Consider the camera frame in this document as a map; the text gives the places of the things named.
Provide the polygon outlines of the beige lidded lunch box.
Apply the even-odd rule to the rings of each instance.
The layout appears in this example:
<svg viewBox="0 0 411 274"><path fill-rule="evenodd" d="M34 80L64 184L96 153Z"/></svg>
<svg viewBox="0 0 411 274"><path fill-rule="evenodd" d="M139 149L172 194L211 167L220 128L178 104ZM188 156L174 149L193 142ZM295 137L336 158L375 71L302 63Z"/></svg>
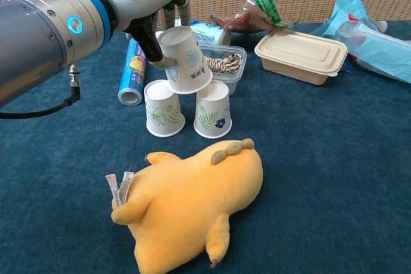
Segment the beige lidded lunch box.
<svg viewBox="0 0 411 274"><path fill-rule="evenodd" d="M265 35L254 52L265 70L313 85L337 76L348 54L337 40L288 29Z"/></svg>

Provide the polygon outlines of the yellow plush duck toy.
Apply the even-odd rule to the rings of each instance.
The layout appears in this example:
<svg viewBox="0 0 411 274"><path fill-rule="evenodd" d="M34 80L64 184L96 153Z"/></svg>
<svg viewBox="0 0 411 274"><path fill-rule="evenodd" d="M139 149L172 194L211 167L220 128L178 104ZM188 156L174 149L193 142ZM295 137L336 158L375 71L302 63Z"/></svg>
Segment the yellow plush duck toy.
<svg viewBox="0 0 411 274"><path fill-rule="evenodd" d="M254 141L219 141L188 158L151 152L146 161L110 215L135 240L139 274L167 274L202 252L216 266L229 247L230 217L255 200L263 183Z"/></svg>

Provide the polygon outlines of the white bottle blue label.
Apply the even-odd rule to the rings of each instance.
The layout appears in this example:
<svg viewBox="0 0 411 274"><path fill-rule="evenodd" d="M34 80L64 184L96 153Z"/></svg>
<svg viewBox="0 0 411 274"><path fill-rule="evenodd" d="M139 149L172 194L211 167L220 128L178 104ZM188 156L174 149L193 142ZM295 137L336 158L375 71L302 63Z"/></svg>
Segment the white bottle blue label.
<svg viewBox="0 0 411 274"><path fill-rule="evenodd" d="M217 24L190 19L189 26L199 44L231 44L231 32Z"/></svg>

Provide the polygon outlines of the brown snack bag green print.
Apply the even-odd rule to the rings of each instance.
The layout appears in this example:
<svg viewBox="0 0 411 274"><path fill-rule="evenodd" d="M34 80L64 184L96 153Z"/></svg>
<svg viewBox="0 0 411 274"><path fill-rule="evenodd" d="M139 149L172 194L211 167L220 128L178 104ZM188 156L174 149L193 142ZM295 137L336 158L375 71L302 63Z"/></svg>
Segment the brown snack bag green print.
<svg viewBox="0 0 411 274"><path fill-rule="evenodd" d="M232 33L258 33L288 28L298 24L281 17L274 0L246 0L241 11L228 16L210 12L211 21Z"/></svg>

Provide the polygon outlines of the light blue plastic package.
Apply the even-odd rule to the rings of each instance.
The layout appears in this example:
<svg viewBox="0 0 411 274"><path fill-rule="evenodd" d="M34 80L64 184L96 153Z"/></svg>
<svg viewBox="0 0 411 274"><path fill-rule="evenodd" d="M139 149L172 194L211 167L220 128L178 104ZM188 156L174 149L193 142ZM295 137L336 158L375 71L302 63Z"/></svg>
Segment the light blue plastic package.
<svg viewBox="0 0 411 274"><path fill-rule="evenodd" d="M361 0L336 0L331 17L312 34L344 43L364 69L411 84L411 44L380 31Z"/></svg>

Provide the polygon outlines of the clear plastic food container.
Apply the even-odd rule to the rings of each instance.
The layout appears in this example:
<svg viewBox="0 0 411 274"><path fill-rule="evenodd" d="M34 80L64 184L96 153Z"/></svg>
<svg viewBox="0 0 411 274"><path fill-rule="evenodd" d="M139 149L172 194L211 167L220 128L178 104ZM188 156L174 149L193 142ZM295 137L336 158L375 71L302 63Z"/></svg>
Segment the clear plastic food container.
<svg viewBox="0 0 411 274"><path fill-rule="evenodd" d="M213 80L224 82L229 88L229 95L233 95L245 68L247 52L239 46L218 44L201 44L200 48Z"/></svg>

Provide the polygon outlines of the blue carpet table cloth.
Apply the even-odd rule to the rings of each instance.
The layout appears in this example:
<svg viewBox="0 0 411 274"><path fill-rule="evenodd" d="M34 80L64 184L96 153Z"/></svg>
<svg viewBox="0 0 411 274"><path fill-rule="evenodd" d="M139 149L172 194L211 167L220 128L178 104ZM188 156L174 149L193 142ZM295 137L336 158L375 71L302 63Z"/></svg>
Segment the blue carpet table cloth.
<svg viewBox="0 0 411 274"><path fill-rule="evenodd" d="M264 70L261 35L239 35L247 63L231 97L231 139L250 137L264 181L231 217L231 243L171 274L411 274L411 85L353 66L314 86ZM188 157L193 129L157 138L145 107L117 97L124 35L79 63L82 98L46 117L0 119L0 274L137 274L134 240L110 218L105 175L151 151Z"/></svg>

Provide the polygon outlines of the white cup navy flower print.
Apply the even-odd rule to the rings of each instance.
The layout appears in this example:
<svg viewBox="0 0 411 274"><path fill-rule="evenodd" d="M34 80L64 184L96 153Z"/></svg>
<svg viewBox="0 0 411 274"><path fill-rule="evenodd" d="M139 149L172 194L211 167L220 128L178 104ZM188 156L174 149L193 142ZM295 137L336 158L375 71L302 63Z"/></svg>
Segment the white cup navy flower print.
<svg viewBox="0 0 411 274"><path fill-rule="evenodd" d="M222 81L211 81L197 92L193 127L197 134L217 139L232 128L229 88Z"/></svg>

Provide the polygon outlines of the blue chip tube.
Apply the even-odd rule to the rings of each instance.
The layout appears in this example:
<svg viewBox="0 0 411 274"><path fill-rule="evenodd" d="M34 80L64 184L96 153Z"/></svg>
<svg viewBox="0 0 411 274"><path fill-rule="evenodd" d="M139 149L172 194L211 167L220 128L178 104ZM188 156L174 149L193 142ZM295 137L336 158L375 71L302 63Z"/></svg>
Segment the blue chip tube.
<svg viewBox="0 0 411 274"><path fill-rule="evenodd" d="M130 39L118 89L118 99L122 104L136 106L141 103L145 69L145 53L137 41Z"/></svg>

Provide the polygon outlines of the white cup blue dandelion print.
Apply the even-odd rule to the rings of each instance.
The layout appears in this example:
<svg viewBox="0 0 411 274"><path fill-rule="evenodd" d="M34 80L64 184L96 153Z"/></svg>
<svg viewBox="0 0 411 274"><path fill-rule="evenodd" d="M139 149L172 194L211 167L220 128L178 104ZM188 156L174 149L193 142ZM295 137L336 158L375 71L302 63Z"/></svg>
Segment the white cup blue dandelion print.
<svg viewBox="0 0 411 274"><path fill-rule="evenodd" d="M162 32L158 42L163 58L156 66L166 70L173 92L192 94L210 83L212 72L189 26L176 26Z"/></svg>

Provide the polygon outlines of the clear bottle white cap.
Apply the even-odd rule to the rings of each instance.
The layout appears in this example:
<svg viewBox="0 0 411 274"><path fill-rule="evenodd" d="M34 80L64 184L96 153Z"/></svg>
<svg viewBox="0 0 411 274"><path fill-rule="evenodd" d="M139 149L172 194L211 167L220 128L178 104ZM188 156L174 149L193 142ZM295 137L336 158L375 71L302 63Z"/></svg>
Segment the clear bottle white cap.
<svg viewBox="0 0 411 274"><path fill-rule="evenodd" d="M385 33L388 28L388 24L386 21L369 20L368 27L370 27L373 30L379 31L380 33Z"/></svg>

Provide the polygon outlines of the white cup green flower print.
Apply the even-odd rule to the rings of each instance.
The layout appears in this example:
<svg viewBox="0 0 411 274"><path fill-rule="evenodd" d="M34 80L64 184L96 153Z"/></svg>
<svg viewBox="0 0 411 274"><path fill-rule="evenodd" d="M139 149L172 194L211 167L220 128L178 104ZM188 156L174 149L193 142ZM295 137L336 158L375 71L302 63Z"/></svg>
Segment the white cup green flower print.
<svg viewBox="0 0 411 274"><path fill-rule="evenodd" d="M155 80L144 88L146 128L154 136L171 137L185 125L179 97L167 80Z"/></svg>

